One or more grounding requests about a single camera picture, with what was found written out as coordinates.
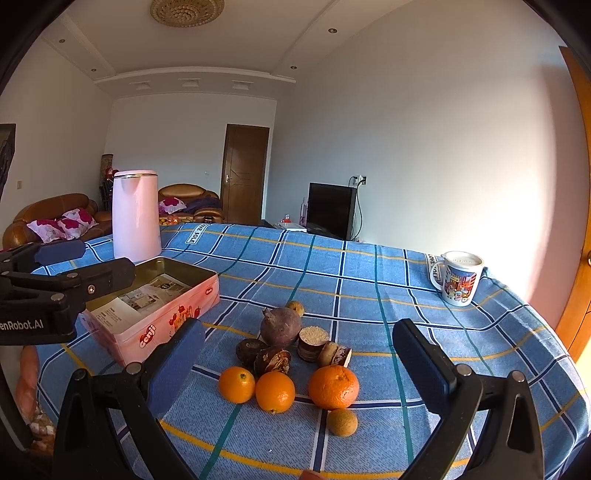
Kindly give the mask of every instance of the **pink tin box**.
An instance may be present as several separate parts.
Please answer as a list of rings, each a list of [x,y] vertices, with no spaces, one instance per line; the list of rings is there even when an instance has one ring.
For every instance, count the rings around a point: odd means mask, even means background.
[[[123,366],[143,362],[158,345],[168,342],[187,318],[199,318],[220,300],[217,273],[212,270],[156,257],[136,265],[135,272],[135,281],[130,288],[88,302],[87,310],[81,314],[86,329]],[[109,318],[105,320],[103,313],[109,310],[107,304],[119,301],[116,299],[150,284],[163,274],[190,289],[132,325],[109,323]]]

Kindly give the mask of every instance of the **mandarin orange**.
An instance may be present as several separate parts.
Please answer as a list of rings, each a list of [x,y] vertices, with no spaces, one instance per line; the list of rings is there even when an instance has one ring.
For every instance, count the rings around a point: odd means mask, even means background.
[[[359,380],[351,370],[340,365],[322,367],[310,377],[308,395],[325,410],[348,408],[359,395]]]
[[[256,383],[256,402],[261,410],[269,413],[283,413],[290,409],[296,398],[296,386],[287,375],[273,370],[267,372]]]
[[[230,367],[220,375],[217,388],[226,400],[232,403],[244,403],[254,395],[255,378],[245,368]]]

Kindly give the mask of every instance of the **pink floral pillow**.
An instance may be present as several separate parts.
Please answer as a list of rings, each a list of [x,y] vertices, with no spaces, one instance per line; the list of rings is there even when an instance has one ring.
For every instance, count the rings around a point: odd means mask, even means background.
[[[34,220],[31,223],[28,223],[27,227],[39,235],[44,244],[59,239],[65,240],[67,238],[66,233],[55,220]]]
[[[182,200],[176,197],[172,197],[164,199],[162,200],[162,202],[158,204],[158,213],[160,215],[170,215],[171,213],[178,212],[179,210],[184,210],[185,208],[187,208],[187,206],[184,204]]]
[[[60,218],[57,224],[66,234],[66,240],[80,238],[89,230],[88,225],[85,223],[80,223],[78,220],[72,220],[70,218]]]
[[[86,225],[88,227],[86,230],[98,225],[96,220],[92,218],[92,215],[83,208],[76,208],[74,210],[70,210],[69,212],[64,213],[62,217],[69,218],[70,220],[75,220],[76,222],[81,223],[82,225]]]

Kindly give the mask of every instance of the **purple cloth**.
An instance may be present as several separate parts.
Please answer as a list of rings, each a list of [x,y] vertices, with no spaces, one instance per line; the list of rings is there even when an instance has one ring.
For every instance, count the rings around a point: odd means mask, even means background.
[[[214,197],[201,197],[187,202],[187,208],[179,213],[195,213],[202,208],[222,208],[222,202]]]

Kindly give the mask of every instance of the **yellow fruit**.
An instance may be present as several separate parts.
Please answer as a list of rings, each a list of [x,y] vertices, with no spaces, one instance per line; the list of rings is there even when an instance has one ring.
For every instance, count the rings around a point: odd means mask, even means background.
[[[296,312],[300,317],[304,316],[304,306],[297,300],[292,300],[287,302],[287,305],[285,305],[287,308],[293,310],[294,312]]]
[[[326,425],[337,437],[349,437],[358,426],[357,415],[346,408],[331,411],[326,417]]]

